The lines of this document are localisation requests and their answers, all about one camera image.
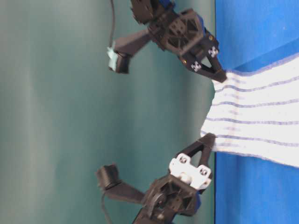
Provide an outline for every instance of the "bolt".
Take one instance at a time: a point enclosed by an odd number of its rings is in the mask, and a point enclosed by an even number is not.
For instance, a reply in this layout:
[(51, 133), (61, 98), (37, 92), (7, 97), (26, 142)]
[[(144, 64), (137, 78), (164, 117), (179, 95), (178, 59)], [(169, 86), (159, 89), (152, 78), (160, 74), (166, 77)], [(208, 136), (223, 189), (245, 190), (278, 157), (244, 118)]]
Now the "bolt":
[(181, 157), (181, 158), (179, 159), (179, 161), (180, 161), (181, 163), (186, 163), (186, 162), (187, 162), (187, 159), (184, 158), (184, 157)]
[(200, 173), (201, 173), (203, 176), (205, 176), (205, 175), (207, 174), (207, 171), (206, 171), (205, 169), (201, 169), (201, 170), (200, 170)]

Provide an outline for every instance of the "blue stripe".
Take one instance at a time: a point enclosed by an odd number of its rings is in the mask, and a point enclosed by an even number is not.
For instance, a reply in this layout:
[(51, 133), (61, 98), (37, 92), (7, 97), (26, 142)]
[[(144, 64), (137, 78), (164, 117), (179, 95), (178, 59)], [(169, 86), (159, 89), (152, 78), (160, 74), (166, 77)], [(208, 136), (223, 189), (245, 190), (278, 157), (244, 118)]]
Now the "blue stripe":
[(216, 147), (219, 146), (219, 147), (240, 147), (239, 145), (237, 144), (230, 144), (230, 143), (215, 143), (214, 144)]
[(297, 80), (299, 80), (299, 76), (293, 77), (293, 78), (285, 80), (285, 81), (274, 82), (274, 83), (271, 83), (271, 84), (266, 85), (266, 86), (256, 87), (256, 88), (253, 88), (253, 89), (241, 89), (241, 88), (238, 88), (234, 85), (225, 85), (221, 89), (216, 90), (215, 92), (221, 92), (224, 89), (228, 89), (228, 88), (237, 90), (239, 92), (254, 92), (254, 91), (263, 90), (263, 89), (273, 87), (273, 86), (288, 84), (288, 83), (291, 83), (291, 82), (294, 82), (294, 81), (297, 81)]
[(287, 143), (287, 142), (280, 142), (275, 140), (269, 140), (269, 139), (261, 139), (261, 138), (248, 138), (248, 137), (240, 137), (240, 136), (233, 136), (233, 135), (224, 135), (219, 134), (216, 135), (217, 138), (225, 138), (225, 139), (237, 139), (237, 140), (249, 140), (249, 141), (263, 141), (266, 143), (279, 145), (279, 146), (288, 146), (288, 147), (299, 147), (299, 143)]
[(209, 121), (227, 121), (227, 122), (233, 122), (237, 124), (246, 124), (246, 125), (298, 125), (299, 121), (245, 121), (245, 120), (235, 120), (231, 118), (206, 118)]
[(236, 99), (245, 99), (244, 97), (240, 97), (238, 95), (235, 95), (235, 94), (223, 94), (225, 97), (233, 97), (233, 98), (236, 98)]
[(220, 105), (232, 105), (239, 108), (255, 108), (255, 107), (261, 107), (261, 106), (278, 106), (278, 105), (287, 105), (287, 104), (294, 104), (298, 103), (299, 99), (291, 99), (288, 101), (282, 101), (282, 102), (270, 102), (270, 103), (261, 103), (261, 104), (255, 104), (255, 105), (241, 105), (236, 104), (234, 102), (224, 101), (220, 102), (218, 104), (212, 104), (212, 106), (220, 106)]

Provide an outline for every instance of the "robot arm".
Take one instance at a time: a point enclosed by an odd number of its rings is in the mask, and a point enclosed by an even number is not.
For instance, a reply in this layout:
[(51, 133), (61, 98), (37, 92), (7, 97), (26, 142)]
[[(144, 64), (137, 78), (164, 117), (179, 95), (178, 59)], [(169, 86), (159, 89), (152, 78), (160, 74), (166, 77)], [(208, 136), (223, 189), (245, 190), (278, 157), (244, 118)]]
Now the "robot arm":
[[(215, 135), (209, 133), (179, 152), (169, 164), (169, 173), (155, 180), (145, 194), (121, 181), (115, 165), (98, 170), (99, 185), (111, 199), (142, 204), (133, 224), (170, 224), (177, 214), (193, 216), (201, 204), (199, 193), (211, 182), (207, 163), (214, 141)], [(191, 157), (199, 151), (202, 155), (195, 167)]]

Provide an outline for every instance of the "cloth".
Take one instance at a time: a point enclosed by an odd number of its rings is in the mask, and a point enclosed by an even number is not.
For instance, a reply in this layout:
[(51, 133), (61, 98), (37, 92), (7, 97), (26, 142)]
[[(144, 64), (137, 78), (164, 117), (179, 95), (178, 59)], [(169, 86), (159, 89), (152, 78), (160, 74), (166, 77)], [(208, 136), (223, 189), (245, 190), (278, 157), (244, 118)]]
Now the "cloth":
[(214, 82), (201, 129), (217, 135), (214, 151), (299, 167), (299, 54), (256, 72), (230, 71)]

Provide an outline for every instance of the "white mounting bracket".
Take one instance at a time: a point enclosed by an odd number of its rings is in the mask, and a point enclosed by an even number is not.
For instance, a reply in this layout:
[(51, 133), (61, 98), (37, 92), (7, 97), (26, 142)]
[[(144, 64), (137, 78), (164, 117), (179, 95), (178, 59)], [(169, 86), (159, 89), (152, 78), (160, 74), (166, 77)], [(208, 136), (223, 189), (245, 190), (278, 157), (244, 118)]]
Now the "white mounting bracket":
[(196, 190), (206, 189), (211, 182), (209, 178), (211, 169), (205, 165), (200, 165), (199, 167), (191, 165), (191, 158), (184, 153), (171, 160), (169, 170), (171, 175), (189, 184)]

